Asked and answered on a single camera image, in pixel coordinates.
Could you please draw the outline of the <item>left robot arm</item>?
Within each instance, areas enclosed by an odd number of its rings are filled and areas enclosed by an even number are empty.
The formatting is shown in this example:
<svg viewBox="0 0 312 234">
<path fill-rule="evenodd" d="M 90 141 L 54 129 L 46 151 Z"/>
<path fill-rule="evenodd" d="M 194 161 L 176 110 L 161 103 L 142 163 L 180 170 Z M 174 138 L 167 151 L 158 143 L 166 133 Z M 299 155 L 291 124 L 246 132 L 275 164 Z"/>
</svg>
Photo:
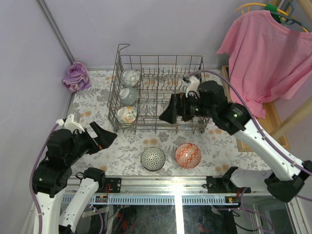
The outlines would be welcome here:
<svg viewBox="0 0 312 234">
<path fill-rule="evenodd" d="M 37 158 L 29 181 L 36 207 L 35 234 L 73 234 L 91 197 L 108 187 L 103 170 L 88 168 L 74 198 L 60 212 L 72 166 L 85 154 L 109 148 L 117 138 L 116 133 L 102 129 L 96 122 L 90 126 L 97 135 L 95 138 L 72 119 L 59 119 L 46 139 L 40 151 L 45 158 Z"/>
</svg>

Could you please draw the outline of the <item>yellow floral bowl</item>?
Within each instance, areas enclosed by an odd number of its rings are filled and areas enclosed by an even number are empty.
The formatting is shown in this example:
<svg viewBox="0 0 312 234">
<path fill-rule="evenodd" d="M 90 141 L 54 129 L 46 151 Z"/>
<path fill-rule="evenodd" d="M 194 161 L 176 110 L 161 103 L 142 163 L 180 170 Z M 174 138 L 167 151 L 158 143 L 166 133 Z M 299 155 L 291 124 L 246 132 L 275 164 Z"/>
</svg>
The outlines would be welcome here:
<svg viewBox="0 0 312 234">
<path fill-rule="evenodd" d="M 117 120 L 119 123 L 131 124 L 137 117 L 137 109 L 131 106 L 125 106 L 118 110 Z"/>
</svg>

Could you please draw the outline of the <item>red diamond patterned bowl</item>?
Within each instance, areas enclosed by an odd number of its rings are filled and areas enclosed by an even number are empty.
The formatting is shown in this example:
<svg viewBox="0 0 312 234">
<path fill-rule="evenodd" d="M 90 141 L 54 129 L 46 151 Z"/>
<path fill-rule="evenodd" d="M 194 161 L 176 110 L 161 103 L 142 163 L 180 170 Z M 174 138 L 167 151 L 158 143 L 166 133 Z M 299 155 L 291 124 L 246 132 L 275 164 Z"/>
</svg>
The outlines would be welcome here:
<svg viewBox="0 0 312 234">
<path fill-rule="evenodd" d="M 193 169 L 201 162 L 200 149 L 193 143 L 183 143 L 175 151 L 177 164 L 184 169 Z"/>
</svg>

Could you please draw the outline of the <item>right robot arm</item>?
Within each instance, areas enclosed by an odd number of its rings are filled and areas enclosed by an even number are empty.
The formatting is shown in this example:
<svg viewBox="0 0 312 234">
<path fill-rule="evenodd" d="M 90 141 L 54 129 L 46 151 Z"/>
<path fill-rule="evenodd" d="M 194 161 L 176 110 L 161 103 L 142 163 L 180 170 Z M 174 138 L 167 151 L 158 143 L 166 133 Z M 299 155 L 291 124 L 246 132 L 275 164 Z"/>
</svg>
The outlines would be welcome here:
<svg viewBox="0 0 312 234">
<path fill-rule="evenodd" d="M 221 130 L 245 142 L 269 166 L 267 171 L 242 170 L 232 167 L 222 177 L 223 189 L 266 190 L 282 202 L 291 201 L 312 174 L 312 162 L 290 154 L 248 113 L 243 105 L 228 102 L 223 87 L 215 81 L 201 84 L 188 82 L 187 92 L 172 94 L 168 107 L 159 119 L 170 124 L 180 116 L 209 117 Z"/>
</svg>

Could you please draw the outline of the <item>black patterned bowl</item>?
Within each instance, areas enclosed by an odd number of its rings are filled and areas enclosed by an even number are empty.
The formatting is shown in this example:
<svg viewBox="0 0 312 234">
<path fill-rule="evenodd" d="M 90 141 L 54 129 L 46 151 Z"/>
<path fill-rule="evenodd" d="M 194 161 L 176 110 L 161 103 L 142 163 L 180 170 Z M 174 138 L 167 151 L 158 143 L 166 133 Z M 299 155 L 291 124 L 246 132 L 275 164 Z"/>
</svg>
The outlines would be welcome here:
<svg viewBox="0 0 312 234">
<path fill-rule="evenodd" d="M 141 154 L 142 166 L 151 172 L 160 170 L 166 161 L 165 153 L 158 147 L 150 147 Z"/>
</svg>

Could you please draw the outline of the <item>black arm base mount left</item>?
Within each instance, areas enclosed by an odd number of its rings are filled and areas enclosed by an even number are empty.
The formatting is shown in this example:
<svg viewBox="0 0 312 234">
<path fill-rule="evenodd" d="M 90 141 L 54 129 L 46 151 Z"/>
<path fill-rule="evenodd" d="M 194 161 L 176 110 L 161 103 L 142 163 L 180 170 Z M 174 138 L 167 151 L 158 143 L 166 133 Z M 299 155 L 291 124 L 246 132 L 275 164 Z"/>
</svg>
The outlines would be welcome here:
<svg viewBox="0 0 312 234">
<path fill-rule="evenodd" d="M 119 194 L 121 191 L 122 179 L 118 177 L 106 178 L 104 190 L 107 194 Z"/>
</svg>

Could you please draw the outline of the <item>grey dotted bowl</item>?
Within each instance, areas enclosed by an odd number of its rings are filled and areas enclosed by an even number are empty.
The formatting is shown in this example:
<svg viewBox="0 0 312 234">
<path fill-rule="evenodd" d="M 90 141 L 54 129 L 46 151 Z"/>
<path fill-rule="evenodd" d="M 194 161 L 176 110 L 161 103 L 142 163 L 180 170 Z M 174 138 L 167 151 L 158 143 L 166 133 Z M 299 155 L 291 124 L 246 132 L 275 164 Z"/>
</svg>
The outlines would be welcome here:
<svg viewBox="0 0 312 234">
<path fill-rule="evenodd" d="M 131 106 L 138 97 L 138 90 L 132 87 L 121 89 L 119 93 L 120 102 L 123 106 Z"/>
</svg>

